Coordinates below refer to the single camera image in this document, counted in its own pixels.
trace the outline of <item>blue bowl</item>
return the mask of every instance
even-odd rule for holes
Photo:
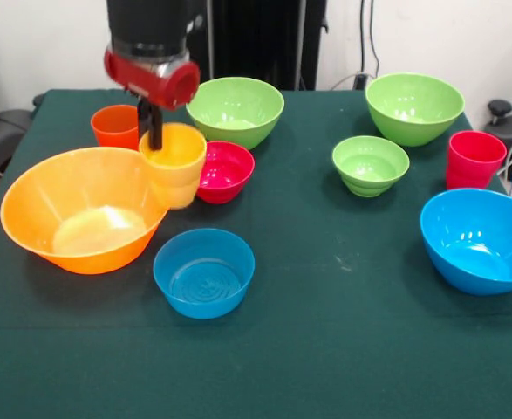
[[[214,319],[240,304],[254,275],[254,253],[224,230],[186,231],[162,246],[154,279],[168,303],[192,319]]]
[[[420,229],[428,256],[455,288],[474,295],[512,291],[512,198],[453,189],[426,203]]]

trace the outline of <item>table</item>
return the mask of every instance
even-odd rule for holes
[[[284,96],[241,195],[173,211],[120,271],[61,271],[0,226],[0,418],[512,418],[512,293],[457,292],[420,238],[420,209],[444,189],[447,138],[465,117],[409,148],[407,175],[367,200],[331,163],[340,140],[378,133],[363,95]],[[0,202],[34,163],[93,145],[92,113],[121,102],[133,103],[49,92]],[[151,267],[170,237],[202,226],[239,234],[256,255],[241,306],[205,322],[168,306]]]

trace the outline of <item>yellow cup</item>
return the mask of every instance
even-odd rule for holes
[[[187,207],[200,186],[207,142],[203,134],[186,124],[162,125],[162,150],[149,147],[149,133],[139,147],[147,161],[151,188],[159,203],[178,210]]]

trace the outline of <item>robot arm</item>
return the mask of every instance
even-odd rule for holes
[[[199,67],[189,60],[186,36],[193,27],[189,0],[106,0],[112,35],[105,69],[138,95],[140,136],[162,148],[160,108],[175,110],[194,97]]]

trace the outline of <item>white wall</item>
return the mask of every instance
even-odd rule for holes
[[[0,0],[0,110],[57,88],[114,87],[106,0]]]
[[[329,0],[319,88],[360,67],[359,3]],[[487,119],[490,99],[512,101],[512,0],[375,3],[380,74],[425,72],[446,79],[465,95],[476,127]],[[102,65],[108,40],[106,0],[0,0],[0,110],[30,107],[35,94],[52,87],[115,86]],[[372,72],[369,49],[366,56]]]
[[[320,89],[360,68],[360,2],[328,3],[330,33],[322,37]],[[512,102],[512,0],[376,0],[374,43],[380,75],[423,72],[445,79],[465,96],[474,127],[488,120],[490,99]],[[365,70],[374,68],[368,43]],[[349,80],[339,88],[351,86]]]

